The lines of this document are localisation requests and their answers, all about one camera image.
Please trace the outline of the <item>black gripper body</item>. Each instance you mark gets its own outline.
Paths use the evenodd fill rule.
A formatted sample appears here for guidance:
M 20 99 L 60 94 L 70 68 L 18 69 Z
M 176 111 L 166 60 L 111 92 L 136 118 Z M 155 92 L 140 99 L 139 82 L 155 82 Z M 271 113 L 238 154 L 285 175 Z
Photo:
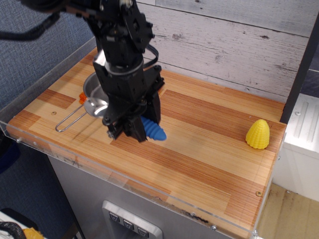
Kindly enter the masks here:
M 142 116 L 147 109 L 147 92 L 150 89 L 158 91 L 164 85 L 159 65 L 143 70 L 140 64 L 132 72 L 115 74 L 97 61 L 93 66 L 103 91 L 109 97 L 109 105 L 118 112 L 111 121 L 120 116 Z

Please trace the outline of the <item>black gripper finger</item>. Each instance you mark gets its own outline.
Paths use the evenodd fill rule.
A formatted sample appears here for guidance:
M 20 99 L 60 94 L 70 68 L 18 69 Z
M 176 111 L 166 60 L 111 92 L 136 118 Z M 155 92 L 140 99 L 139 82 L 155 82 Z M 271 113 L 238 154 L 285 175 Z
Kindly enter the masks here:
M 138 142 L 146 141 L 146 132 L 140 116 L 122 118 L 108 125 L 108 136 L 116 140 L 123 132 L 127 137 L 132 137 Z
M 146 94 L 146 101 L 147 109 L 142 116 L 159 124 L 161 120 L 161 110 L 158 91 L 155 89 L 150 89 Z

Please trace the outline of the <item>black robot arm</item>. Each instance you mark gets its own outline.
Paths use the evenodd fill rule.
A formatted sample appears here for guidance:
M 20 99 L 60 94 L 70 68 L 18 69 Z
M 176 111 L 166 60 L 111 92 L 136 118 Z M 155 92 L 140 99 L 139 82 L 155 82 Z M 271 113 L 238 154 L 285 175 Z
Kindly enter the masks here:
M 25 0 L 32 10 L 57 15 L 64 11 L 84 18 L 97 41 L 93 66 L 99 85 L 85 89 L 86 113 L 101 118 L 108 135 L 120 134 L 139 142 L 166 139 L 160 127 L 159 90 L 164 85 L 157 60 L 144 61 L 152 24 L 134 0 Z

